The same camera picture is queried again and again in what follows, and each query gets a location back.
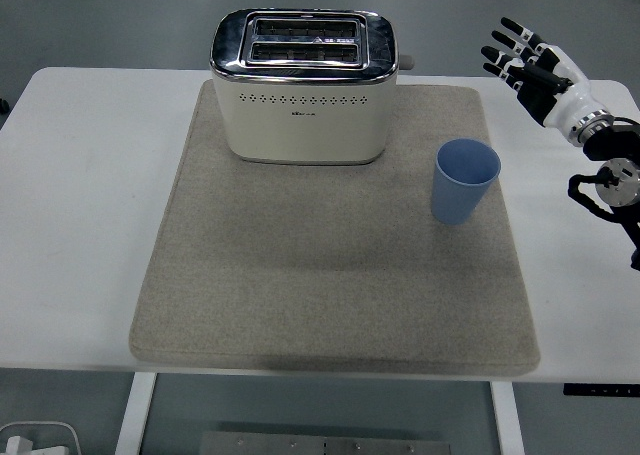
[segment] plastic cup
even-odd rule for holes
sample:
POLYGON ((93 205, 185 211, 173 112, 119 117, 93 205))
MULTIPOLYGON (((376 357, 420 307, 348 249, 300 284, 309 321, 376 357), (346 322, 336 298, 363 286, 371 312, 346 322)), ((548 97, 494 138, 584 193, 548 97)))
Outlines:
POLYGON ((456 138, 436 154, 431 213, 442 223, 467 221, 500 173, 500 158, 488 145, 471 138, 456 138))

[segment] toaster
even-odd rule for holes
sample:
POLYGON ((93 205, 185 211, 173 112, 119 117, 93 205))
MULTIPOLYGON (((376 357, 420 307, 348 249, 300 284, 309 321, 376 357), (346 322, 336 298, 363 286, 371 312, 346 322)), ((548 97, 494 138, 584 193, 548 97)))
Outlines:
POLYGON ((398 50, 376 13, 240 10, 220 22, 210 65, 227 143, 245 160, 363 164, 384 150, 398 50))

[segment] cup rim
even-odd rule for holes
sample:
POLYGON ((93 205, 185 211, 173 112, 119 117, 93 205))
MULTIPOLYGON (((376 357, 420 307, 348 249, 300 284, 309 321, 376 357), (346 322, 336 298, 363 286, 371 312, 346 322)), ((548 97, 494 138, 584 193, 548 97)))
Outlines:
POLYGON ((498 156, 497 152, 493 149, 493 147, 491 145, 489 145, 488 143, 483 142, 482 140, 478 140, 476 138, 468 138, 468 137, 458 137, 458 138, 452 138, 451 140, 447 140, 446 142, 444 142, 442 145, 440 145, 440 147, 438 148, 438 151, 436 152, 436 167, 438 168, 438 171, 440 172, 440 174, 442 174, 447 180, 450 180, 451 182, 457 184, 457 185, 461 185, 461 186, 465 186, 465 187, 482 187, 484 185, 488 185, 490 183, 492 183, 496 178, 498 178, 498 175, 500 175, 500 171, 502 170, 502 162, 500 160, 500 157, 498 156), (439 156, 440 156, 440 151, 446 146, 449 145, 450 143, 455 143, 455 142, 459 142, 459 141, 470 141, 470 142, 474 142, 477 143, 479 145, 482 145, 485 149, 488 149, 488 152, 495 158, 498 167, 496 170, 496 173, 488 180, 485 180, 484 182, 480 182, 480 183, 468 183, 468 182, 461 182, 460 180, 456 180, 453 177, 450 177, 440 166, 440 161, 439 161, 439 156))

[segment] white table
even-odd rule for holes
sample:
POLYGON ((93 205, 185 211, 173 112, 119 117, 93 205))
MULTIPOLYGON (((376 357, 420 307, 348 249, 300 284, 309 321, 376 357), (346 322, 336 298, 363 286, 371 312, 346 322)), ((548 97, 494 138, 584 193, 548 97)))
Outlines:
MULTIPOLYGON (((0 131, 0 366, 207 373, 140 362, 127 339, 209 77, 76 68, 34 75, 0 131)), ((566 195, 571 175, 600 164, 536 125, 497 79, 399 83, 468 86, 482 97, 542 354, 539 368, 516 380, 640 383, 633 246, 621 227, 566 195)), ((594 81, 593 93, 614 114, 640 118, 623 85, 594 81)))

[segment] mat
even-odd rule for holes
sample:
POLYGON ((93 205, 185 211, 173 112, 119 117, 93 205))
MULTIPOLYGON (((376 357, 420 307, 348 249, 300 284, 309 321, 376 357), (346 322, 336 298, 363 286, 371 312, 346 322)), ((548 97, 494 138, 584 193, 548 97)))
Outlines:
POLYGON ((434 155, 489 141, 480 97, 398 86, 368 165, 285 166, 227 147, 202 87, 130 331, 187 367, 514 376, 539 361, 499 183, 464 225, 429 210, 434 155))

